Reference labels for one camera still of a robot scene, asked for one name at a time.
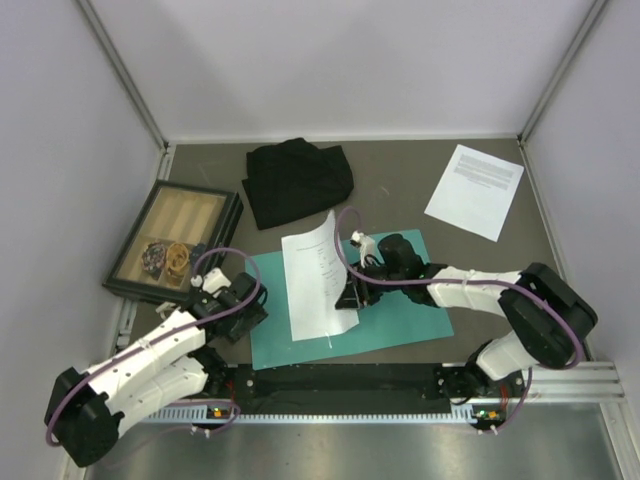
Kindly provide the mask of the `white paper sheet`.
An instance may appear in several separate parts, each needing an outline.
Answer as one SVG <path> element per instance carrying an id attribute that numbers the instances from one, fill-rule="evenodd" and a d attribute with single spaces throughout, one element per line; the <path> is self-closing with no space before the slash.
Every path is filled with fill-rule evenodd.
<path id="1" fill-rule="evenodd" d="M 425 214 L 496 242 L 524 167 L 457 145 Z"/>
<path id="2" fill-rule="evenodd" d="M 334 245 L 335 213 L 306 233 L 281 239 L 291 335 L 294 341 L 341 335 L 359 324 L 353 310 L 338 310 L 347 270 Z"/>

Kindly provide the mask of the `teal file folder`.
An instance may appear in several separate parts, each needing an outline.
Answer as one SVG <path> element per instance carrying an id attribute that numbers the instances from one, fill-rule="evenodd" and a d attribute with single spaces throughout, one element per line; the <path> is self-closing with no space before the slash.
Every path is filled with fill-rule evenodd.
<path id="1" fill-rule="evenodd" d="M 267 288 L 266 320 L 250 333 L 252 366 L 256 370 L 334 359 L 431 341 L 454 335 L 448 312 L 411 302 L 404 293 L 385 293 L 358 312 L 359 324 L 344 334 L 304 341 L 291 338 L 283 255 L 280 251 L 254 260 Z"/>

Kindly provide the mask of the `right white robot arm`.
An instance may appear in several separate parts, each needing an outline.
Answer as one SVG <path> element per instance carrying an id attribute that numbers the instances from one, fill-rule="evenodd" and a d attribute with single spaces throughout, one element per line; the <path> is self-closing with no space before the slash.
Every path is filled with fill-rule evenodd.
<path id="1" fill-rule="evenodd" d="M 543 263 L 486 273 L 426 262 L 400 234 L 375 241 L 356 231 L 350 244 L 359 259 L 347 267 L 338 310 L 362 310 L 400 291 L 418 305 L 467 309 L 508 322 L 508 334 L 482 344 L 463 369 L 441 379 L 448 397 L 490 395 L 509 375 L 536 365 L 572 368 L 582 360 L 583 342 L 598 322 L 594 309 Z"/>

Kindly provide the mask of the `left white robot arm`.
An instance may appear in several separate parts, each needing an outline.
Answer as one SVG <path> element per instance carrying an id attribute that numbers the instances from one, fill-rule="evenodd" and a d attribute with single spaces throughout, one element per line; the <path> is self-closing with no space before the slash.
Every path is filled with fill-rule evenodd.
<path id="1" fill-rule="evenodd" d="M 46 440 L 79 467 L 102 460 L 140 421 L 187 398 L 215 398 L 218 418 L 238 414 L 227 363 L 212 346 L 234 343 L 268 316 L 268 290 L 252 275 L 215 269 L 161 324 L 106 361 L 60 373 L 45 411 Z"/>

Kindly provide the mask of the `white zip tie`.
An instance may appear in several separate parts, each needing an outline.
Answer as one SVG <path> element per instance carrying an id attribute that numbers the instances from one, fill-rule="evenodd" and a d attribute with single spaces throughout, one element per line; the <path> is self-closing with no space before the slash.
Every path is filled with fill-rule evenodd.
<path id="1" fill-rule="evenodd" d="M 166 320 L 168 316 L 174 312 L 176 304 L 172 302 L 164 302 L 157 306 L 155 312 L 163 319 Z"/>

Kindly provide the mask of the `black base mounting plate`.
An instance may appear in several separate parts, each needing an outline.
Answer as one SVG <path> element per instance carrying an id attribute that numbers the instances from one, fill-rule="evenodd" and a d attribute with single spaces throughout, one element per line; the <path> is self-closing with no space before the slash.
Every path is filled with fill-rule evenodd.
<path id="1" fill-rule="evenodd" d="M 190 400 L 232 399 L 249 414 L 431 414 L 452 402 L 519 398 L 520 373 L 482 380 L 464 366 L 444 364 L 298 364 L 218 371 Z"/>

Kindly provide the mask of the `black glass-lid display box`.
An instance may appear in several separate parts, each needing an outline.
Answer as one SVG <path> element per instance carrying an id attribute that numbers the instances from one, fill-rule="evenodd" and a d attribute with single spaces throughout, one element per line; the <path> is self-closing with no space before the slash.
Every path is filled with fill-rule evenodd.
<path id="1" fill-rule="evenodd" d="M 238 193 L 166 180 L 154 183 L 103 282 L 111 293 L 151 304 L 181 303 L 189 296 L 194 266 L 218 267 L 244 206 Z"/>

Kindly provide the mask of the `black folded cloth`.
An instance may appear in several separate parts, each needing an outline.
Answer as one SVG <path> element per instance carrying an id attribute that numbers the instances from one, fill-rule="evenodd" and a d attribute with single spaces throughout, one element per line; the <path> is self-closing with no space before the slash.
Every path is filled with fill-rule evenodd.
<path id="1" fill-rule="evenodd" d="M 330 209 L 349 198 L 354 177 L 340 145 L 319 148 L 303 138 L 246 154 L 242 185 L 259 230 Z"/>

